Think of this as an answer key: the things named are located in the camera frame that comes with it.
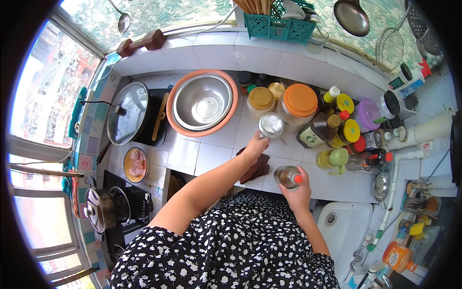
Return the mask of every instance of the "yellow plate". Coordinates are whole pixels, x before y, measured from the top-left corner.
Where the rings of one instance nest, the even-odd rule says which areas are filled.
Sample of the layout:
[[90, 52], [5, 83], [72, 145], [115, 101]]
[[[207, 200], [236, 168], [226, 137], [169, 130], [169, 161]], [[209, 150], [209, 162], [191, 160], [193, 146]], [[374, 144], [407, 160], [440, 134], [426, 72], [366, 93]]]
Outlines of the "yellow plate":
[[128, 180], [132, 183], [141, 182], [147, 175], [148, 169], [149, 162], [147, 161], [145, 152], [141, 148], [131, 148], [123, 161], [123, 170]]

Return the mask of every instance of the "dish rag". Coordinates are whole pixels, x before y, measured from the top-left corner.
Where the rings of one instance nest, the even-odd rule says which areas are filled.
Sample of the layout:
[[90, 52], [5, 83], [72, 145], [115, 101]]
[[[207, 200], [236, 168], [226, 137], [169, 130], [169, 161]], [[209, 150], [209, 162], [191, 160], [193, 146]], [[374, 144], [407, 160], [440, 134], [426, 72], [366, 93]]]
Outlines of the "dish rag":
[[[237, 152], [236, 155], [240, 155], [245, 148], [242, 148]], [[245, 184], [248, 181], [254, 180], [260, 176], [265, 176], [269, 173], [269, 155], [260, 154], [257, 162], [249, 168], [249, 170], [239, 179], [241, 184]]]

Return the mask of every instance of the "dumbbell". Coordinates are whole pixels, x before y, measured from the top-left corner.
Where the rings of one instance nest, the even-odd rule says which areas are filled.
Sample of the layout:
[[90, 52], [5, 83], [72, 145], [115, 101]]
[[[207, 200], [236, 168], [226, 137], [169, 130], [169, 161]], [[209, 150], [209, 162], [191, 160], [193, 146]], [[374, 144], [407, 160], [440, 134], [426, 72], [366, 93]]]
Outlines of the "dumbbell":
[[131, 39], [124, 40], [117, 47], [117, 54], [121, 57], [132, 55], [136, 49], [146, 47], [149, 51], [162, 47], [165, 42], [165, 36], [160, 29], [148, 32], [143, 39], [133, 42]]

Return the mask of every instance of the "black floral dress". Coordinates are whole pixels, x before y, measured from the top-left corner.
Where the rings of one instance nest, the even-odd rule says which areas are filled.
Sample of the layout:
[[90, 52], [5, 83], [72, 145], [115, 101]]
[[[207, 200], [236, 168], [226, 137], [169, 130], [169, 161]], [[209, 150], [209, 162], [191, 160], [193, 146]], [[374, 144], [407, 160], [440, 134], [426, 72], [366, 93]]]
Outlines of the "black floral dress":
[[334, 261], [313, 254], [282, 195], [223, 198], [179, 236], [146, 227], [112, 271], [110, 287], [339, 288]]

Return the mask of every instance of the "white sink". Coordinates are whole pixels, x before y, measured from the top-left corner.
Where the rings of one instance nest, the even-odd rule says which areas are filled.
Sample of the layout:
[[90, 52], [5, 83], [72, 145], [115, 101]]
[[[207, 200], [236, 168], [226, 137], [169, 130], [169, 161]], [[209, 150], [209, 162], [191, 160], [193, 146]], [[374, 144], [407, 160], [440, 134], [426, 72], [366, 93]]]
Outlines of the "white sink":
[[334, 259], [338, 280], [343, 280], [350, 271], [353, 252], [363, 244], [371, 217], [369, 203], [331, 202], [322, 209], [317, 226]]

